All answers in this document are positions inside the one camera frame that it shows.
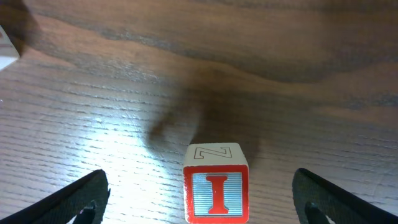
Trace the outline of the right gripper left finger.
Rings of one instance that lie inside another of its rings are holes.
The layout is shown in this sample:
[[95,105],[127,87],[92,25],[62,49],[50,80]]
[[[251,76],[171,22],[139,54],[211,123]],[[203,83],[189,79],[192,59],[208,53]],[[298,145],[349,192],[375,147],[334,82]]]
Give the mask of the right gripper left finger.
[[1,223],[100,224],[110,189],[105,171],[99,169],[6,218]]

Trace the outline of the red letter I block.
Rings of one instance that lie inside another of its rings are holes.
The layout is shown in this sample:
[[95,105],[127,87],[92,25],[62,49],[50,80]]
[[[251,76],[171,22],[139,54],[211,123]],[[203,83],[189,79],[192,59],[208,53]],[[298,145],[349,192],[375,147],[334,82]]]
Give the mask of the red letter I block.
[[188,223],[246,223],[249,166],[238,143],[191,144],[183,163]]

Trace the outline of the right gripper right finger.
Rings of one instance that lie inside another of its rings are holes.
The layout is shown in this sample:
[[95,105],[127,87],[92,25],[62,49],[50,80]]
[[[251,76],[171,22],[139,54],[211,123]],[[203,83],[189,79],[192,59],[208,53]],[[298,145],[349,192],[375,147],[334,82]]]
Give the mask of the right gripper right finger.
[[292,191],[295,210],[301,224],[397,223],[397,216],[304,168],[295,171]]

